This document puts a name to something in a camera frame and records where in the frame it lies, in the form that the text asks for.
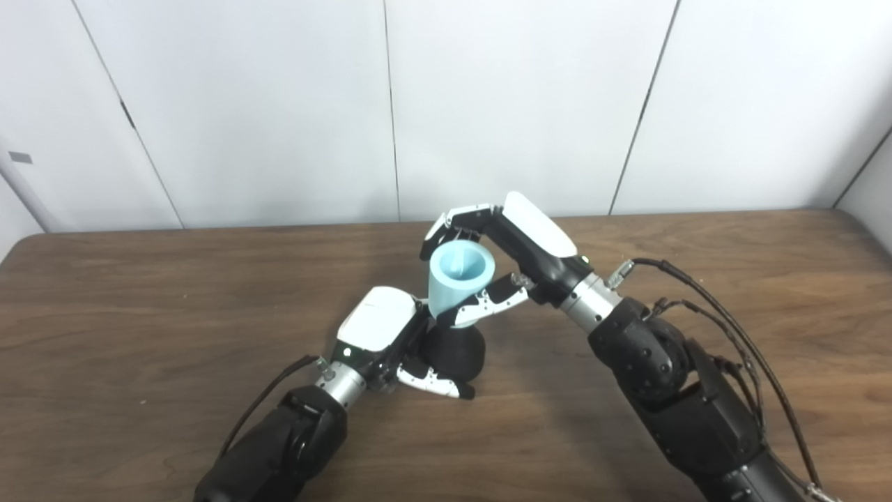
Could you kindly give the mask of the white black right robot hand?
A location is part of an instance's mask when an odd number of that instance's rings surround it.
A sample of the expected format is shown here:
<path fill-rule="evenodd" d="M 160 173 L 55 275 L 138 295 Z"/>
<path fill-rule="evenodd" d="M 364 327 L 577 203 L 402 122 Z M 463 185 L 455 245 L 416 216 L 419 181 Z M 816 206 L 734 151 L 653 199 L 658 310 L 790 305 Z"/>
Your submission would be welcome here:
<path fill-rule="evenodd" d="M 474 204 L 443 213 L 427 232 L 420 259 L 433 261 L 434 252 L 449 243 L 476 243 L 488 237 L 518 267 L 460 298 L 449 307 L 428 308 L 443 328 L 465 326 L 492 317 L 532 299 L 566 312 L 583 330 L 591 331 L 616 304 L 574 242 L 553 220 L 519 192 L 509 192 L 504 204 Z"/>

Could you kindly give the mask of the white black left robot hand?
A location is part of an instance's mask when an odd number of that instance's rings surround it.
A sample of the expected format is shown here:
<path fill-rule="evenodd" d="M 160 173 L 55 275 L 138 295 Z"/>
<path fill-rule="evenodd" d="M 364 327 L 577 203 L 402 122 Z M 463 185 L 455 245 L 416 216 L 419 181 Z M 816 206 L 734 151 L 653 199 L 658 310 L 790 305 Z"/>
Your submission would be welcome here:
<path fill-rule="evenodd" d="M 398 384 L 436 396 L 473 400 L 477 391 L 427 355 L 439 334 L 426 300 L 377 286 L 338 327 L 330 365 L 316 385 L 345 409 L 366 391 Z"/>

